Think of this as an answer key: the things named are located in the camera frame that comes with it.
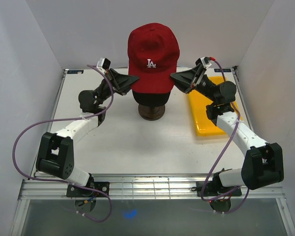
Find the black NY baseball cap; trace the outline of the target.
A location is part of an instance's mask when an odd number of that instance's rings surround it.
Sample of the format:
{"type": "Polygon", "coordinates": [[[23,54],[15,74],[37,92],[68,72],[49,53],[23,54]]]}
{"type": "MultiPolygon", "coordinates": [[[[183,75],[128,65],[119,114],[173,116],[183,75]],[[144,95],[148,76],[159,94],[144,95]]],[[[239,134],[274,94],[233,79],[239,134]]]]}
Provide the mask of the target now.
{"type": "Polygon", "coordinates": [[[171,92],[168,93],[138,93],[132,91],[135,101],[142,106],[160,107],[165,105],[170,97],[171,92]]]}

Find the red baseball cap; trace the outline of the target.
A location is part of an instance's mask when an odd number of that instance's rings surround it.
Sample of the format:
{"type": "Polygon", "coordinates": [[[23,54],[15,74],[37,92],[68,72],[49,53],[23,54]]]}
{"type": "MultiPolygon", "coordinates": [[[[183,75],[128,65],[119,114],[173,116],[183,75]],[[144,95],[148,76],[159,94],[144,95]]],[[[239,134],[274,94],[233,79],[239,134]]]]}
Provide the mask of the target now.
{"type": "Polygon", "coordinates": [[[138,76],[131,89],[136,93],[166,94],[174,82],[180,49],[172,30],[160,23],[149,23],[133,30],[128,38],[128,74],[138,76]]]}

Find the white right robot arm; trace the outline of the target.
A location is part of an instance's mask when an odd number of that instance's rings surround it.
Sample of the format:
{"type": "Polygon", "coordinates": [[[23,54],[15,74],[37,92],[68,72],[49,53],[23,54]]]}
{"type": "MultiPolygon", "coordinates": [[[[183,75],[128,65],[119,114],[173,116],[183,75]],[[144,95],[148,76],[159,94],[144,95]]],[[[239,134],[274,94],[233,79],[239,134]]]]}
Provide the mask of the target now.
{"type": "Polygon", "coordinates": [[[245,186],[259,189],[282,182],[284,179],[283,151],[278,143],[269,143],[255,134],[240,121],[239,111],[233,106],[236,100],[236,85],[226,79],[219,84],[206,75],[210,58],[199,60],[192,69],[170,75],[175,86],[188,94],[196,91],[212,101],[206,106],[207,118],[223,130],[244,155],[242,168],[209,172],[212,180],[205,180],[201,191],[208,189],[217,195],[230,194],[232,188],[245,186]]]}

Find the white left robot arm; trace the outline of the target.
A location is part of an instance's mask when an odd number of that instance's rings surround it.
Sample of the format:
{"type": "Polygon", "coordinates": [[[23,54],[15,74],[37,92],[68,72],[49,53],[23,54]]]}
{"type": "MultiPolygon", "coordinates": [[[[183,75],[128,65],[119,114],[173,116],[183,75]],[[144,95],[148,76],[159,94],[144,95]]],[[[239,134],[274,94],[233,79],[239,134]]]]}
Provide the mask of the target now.
{"type": "Polygon", "coordinates": [[[78,95],[82,114],[78,120],[55,132],[46,132],[40,142],[36,169],[77,186],[83,196],[94,192],[91,174],[75,165],[74,146],[105,119],[104,101],[115,93],[126,95],[138,76],[119,74],[114,69],[100,69],[105,75],[94,90],[83,90],[78,95]]]}

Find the beige mannequin head stand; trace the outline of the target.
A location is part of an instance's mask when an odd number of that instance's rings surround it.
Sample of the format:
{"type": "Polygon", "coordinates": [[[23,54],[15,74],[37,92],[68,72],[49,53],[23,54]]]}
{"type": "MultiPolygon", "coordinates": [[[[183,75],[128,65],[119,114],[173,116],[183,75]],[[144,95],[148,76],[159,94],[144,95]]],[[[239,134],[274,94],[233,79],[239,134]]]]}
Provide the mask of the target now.
{"type": "Polygon", "coordinates": [[[159,120],[165,114],[165,105],[159,107],[149,107],[143,106],[141,104],[138,105],[139,115],[148,121],[159,120]]]}

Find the yellow plastic tray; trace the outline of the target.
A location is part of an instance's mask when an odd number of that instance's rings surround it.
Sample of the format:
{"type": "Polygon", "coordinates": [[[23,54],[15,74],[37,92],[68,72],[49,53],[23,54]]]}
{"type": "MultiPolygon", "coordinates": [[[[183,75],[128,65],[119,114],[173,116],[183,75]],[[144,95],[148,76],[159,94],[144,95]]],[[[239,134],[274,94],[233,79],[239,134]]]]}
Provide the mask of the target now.
{"type": "Polygon", "coordinates": [[[228,80],[219,80],[213,95],[202,95],[196,90],[188,94],[192,117],[199,136],[223,134],[217,127],[217,118],[226,112],[236,112],[236,85],[228,80]]]}

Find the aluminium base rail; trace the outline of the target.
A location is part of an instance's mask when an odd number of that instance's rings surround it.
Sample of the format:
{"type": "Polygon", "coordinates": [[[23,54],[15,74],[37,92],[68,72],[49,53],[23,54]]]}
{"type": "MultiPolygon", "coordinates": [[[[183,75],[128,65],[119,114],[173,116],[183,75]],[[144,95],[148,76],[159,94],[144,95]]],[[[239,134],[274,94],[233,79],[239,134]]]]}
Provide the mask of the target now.
{"type": "MultiPolygon", "coordinates": [[[[191,188],[204,181],[200,175],[96,175],[95,180],[108,182],[112,200],[178,200],[197,199],[191,188]]],[[[61,182],[25,180],[19,193],[20,200],[69,199],[78,188],[61,182]]]]}

